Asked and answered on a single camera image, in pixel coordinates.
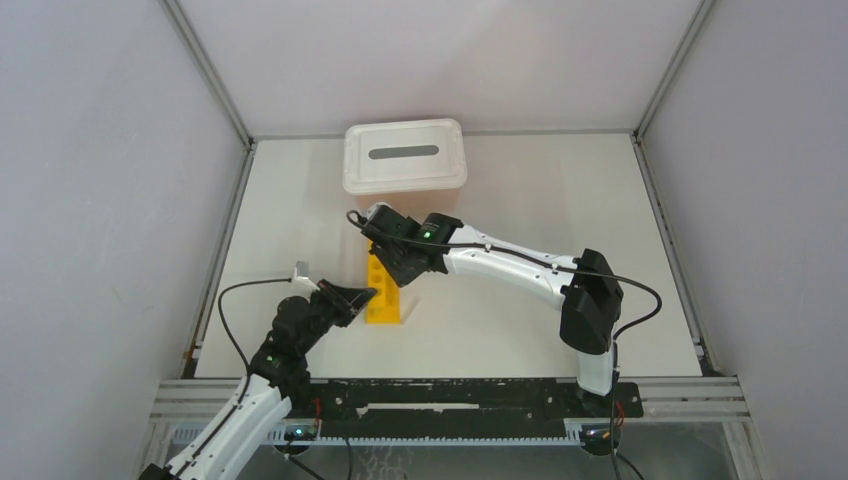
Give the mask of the yellow test tube rack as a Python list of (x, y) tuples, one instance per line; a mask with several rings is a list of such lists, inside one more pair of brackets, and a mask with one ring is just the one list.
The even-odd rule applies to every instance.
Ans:
[(368, 243), (366, 284), (376, 290), (365, 311), (365, 323), (368, 325), (400, 325), (399, 287), (375, 254), (371, 252), (373, 243)]

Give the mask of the pink plastic storage bin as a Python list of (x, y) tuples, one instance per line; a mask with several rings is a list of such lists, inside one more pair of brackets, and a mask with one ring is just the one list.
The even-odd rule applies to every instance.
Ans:
[(440, 189), (372, 193), (354, 196), (357, 205), (364, 210), (377, 203), (385, 203), (404, 216), (426, 216), (430, 213), (449, 214), (458, 204), (461, 190)]

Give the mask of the clear tube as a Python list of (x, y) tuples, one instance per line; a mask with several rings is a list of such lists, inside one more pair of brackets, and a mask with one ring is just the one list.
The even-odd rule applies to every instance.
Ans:
[(419, 304), (419, 302), (420, 302), (419, 297), (414, 297), (408, 302), (406, 307), (401, 311), (401, 316), (400, 316), (400, 322), (401, 323), (406, 323), (409, 320), (409, 318), (411, 317), (412, 313), (414, 312), (414, 310), (417, 307), (417, 305)]

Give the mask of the translucent white bin lid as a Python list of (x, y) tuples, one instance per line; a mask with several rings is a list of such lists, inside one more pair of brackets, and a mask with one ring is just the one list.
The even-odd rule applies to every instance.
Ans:
[(342, 184), (353, 196), (458, 189), (467, 176), (463, 132), (453, 119), (361, 124), (346, 131)]

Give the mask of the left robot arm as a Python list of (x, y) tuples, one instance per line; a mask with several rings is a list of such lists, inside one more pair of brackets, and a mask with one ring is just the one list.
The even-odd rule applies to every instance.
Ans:
[(320, 280), (308, 296), (277, 306), (271, 328), (225, 405), (200, 434), (165, 465), (148, 465), (141, 479), (234, 479), (287, 416), (318, 411), (307, 354), (332, 328), (345, 328), (378, 295)]

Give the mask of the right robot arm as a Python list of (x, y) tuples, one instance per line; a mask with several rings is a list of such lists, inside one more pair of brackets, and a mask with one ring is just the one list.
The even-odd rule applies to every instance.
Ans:
[(371, 241), (371, 254), (400, 287), (425, 273), (472, 275), (542, 299), (559, 312), (559, 337), (577, 353), (579, 406), (602, 416), (616, 405), (613, 329), (624, 294), (601, 253), (586, 249), (573, 257), (535, 251), (449, 215), (431, 213), (418, 222), (385, 203), (352, 211), (347, 219)]

